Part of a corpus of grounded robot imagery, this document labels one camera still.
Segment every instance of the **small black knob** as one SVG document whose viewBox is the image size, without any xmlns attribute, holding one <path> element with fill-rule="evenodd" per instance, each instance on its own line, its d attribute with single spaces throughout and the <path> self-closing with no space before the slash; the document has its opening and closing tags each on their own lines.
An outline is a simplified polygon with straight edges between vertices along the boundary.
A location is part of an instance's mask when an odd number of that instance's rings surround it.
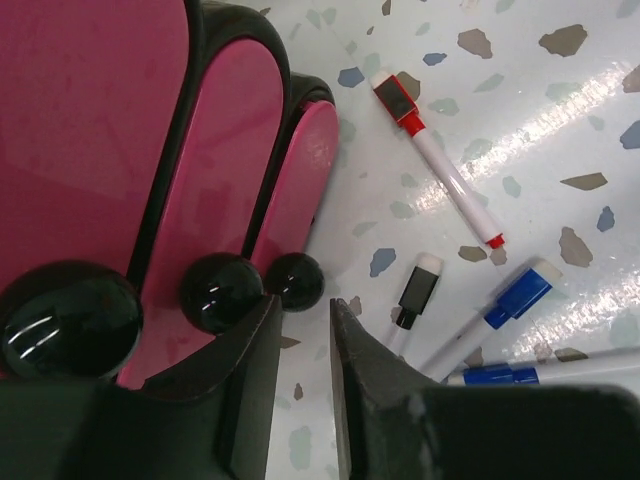
<svg viewBox="0 0 640 480">
<path fill-rule="evenodd" d="M 280 295 L 285 312 L 301 312 L 322 298 L 324 275 L 309 255 L 289 253 L 269 267 L 264 286 L 267 292 Z"/>
<path fill-rule="evenodd" d="M 187 319 L 200 330 L 225 333 L 262 299 L 262 279 L 239 255 L 215 253 L 194 263 L 180 286 L 180 303 Z"/>
<path fill-rule="evenodd" d="M 142 321 L 133 287 L 93 263 L 46 265 L 0 294 L 3 360 L 23 378 L 113 376 L 133 353 Z"/>
</svg>

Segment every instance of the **white speckled tabletop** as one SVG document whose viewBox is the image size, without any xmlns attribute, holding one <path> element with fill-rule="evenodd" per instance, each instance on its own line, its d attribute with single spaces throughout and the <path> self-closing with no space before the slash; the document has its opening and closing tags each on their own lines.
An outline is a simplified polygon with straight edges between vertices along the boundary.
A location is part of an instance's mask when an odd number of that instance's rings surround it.
<svg viewBox="0 0 640 480">
<path fill-rule="evenodd" d="M 285 319 L 269 479 L 337 479 L 328 299 L 384 340 L 420 252 L 445 260 L 404 353 L 419 367 L 533 257 L 564 277 L 468 364 L 640 342 L 640 0 L 245 0 L 292 69 L 323 78 L 342 147 L 308 253 L 327 290 Z M 479 244 L 366 78 L 403 72 L 423 117 L 504 227 Z M 637 384 L 640 393 L 640 381 Z"/>
</svg>

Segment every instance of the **dry erase marker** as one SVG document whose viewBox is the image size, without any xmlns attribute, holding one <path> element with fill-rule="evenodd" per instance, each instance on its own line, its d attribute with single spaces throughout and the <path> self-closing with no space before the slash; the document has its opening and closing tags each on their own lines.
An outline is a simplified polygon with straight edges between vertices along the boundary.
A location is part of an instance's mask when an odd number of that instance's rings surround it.
<svg viewBox="0 0 640 480">
<path fill-rule="evenodd" d="M 396 123 L 411 135 L 413 143 L 480 240 L 491 248 L 504 245 L 502 229 L 433 139 L 418 114 L 418 107 L 398 79 L 387 72 L 379 72 L 371 79 L 371 84 Z"/>
<path fill-rule="evenodd" d="M 449 375 L 448 385 L 535 385 L 567 383 L 619 383 L 621 375 L 640 373 L 640 350 L 535 366 L 491 365 Z"/>
<path fill-rule="evenodd" d="M 482 345 L 489 335 L 511 318 L 520 318 L 535 305 L 561 277 L 562 272 L 556 267 L 546 260 L 538 260 L 509 285 L 484 318 L 477 318 L 466 325 L 462 332 L 451 338 L 428 359 L 420 371 L 427 377 L 441 382 Z"/>
<path fill-rule="evenodd" d="M 428 253 L 423 253 L 418 257 L 416 266 L 413 268 L 411 277 L 409 277 L 398 302 L 402 310 L 395 321 L 397 328 L 388 347 L 396 355 L 402 353 L 407 344 L 411 327 L 413 327 L 418 315 L 422 315 L 424 312 L 442 274 L 443 264 L 441 258 Z"/>
</svg>

